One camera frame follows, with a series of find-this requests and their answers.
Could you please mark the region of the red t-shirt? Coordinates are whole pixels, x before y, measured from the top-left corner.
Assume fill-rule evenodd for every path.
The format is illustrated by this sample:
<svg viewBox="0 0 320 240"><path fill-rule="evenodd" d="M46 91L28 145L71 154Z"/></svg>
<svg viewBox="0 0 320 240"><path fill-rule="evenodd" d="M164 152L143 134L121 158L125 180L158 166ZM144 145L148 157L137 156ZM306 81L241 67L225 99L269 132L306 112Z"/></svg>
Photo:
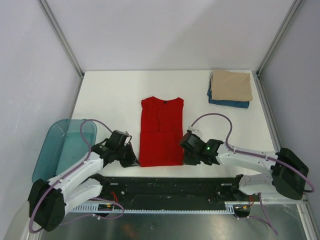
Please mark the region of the red t-shirt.
<svg viewBox="0 0 320 240"><path fill-rule="evenodd" d="M181 166L184 150L184 100L163 100L154 96L141 101L139 162L142 167Z"/></svg>

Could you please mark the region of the blue t-shirt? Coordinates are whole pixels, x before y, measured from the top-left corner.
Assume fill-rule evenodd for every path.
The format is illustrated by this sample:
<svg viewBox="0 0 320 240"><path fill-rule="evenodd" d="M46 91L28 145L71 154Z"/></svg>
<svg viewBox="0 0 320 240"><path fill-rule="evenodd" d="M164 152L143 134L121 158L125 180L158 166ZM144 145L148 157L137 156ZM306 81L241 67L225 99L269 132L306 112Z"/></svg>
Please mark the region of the blue t-shirt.
<svg viewBox="0 0 320 240"><path fill-rule="evenodd" d="M233 108L240 108L240 109L248 109L250 106L249 101L233 101L233 100L214 100L212 99L212 92L211 92L211 81L209 81L209 86L207 90L208 96L208 103L214 104L218 106L226 106L226 107L233 107Z"/></svg>

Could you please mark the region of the beige t-shirt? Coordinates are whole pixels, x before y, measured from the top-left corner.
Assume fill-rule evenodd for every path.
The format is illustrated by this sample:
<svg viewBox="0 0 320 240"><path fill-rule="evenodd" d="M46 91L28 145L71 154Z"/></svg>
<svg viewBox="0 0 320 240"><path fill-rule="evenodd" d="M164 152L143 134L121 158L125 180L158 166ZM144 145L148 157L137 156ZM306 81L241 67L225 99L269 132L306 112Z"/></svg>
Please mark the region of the beige t-shirt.
<svg viewBox="0 0 320 240"><path fill-rule="evenodd" d="M210 92L211 98L216 101L251 102L251 76L249 73L214 69Z"/></svg>

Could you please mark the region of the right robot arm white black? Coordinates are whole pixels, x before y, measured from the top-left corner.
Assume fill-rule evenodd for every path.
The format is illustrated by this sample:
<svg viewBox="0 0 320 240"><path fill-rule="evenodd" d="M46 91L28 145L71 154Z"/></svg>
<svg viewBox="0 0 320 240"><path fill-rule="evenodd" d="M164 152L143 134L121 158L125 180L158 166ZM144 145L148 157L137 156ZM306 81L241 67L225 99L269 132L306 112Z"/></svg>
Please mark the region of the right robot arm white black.
<svg viewBox="0 0 320 240"><path fill-rule="evenodd" d="M303 197L309 169L288 148L279 152L255 151L216 139L204 142L191 131L187 131L179 145L187 165L230 165L256 171L254 175L238 174L234 178L230 194L237 201L258 193L279 193L292 200Z"/></svg>

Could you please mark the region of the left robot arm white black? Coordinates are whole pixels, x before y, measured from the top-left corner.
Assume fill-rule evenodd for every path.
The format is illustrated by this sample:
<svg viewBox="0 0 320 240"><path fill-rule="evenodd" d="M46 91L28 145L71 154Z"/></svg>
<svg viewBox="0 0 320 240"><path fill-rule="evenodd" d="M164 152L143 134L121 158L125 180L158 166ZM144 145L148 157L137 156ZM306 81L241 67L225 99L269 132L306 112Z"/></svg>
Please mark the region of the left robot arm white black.
<svg viewBox="0 0 320 240"><path fill-rule="evenodd" d="M82 159L64 172L48 180L38 179L28 196L29 231L37 223L50 232L57 228L65 216L88 200L108 200L113 197L110 180L99 173L106 165L119 161L129 167L137 160L131 145L132 136L114 130L109 138L89 145Z"/></svg>

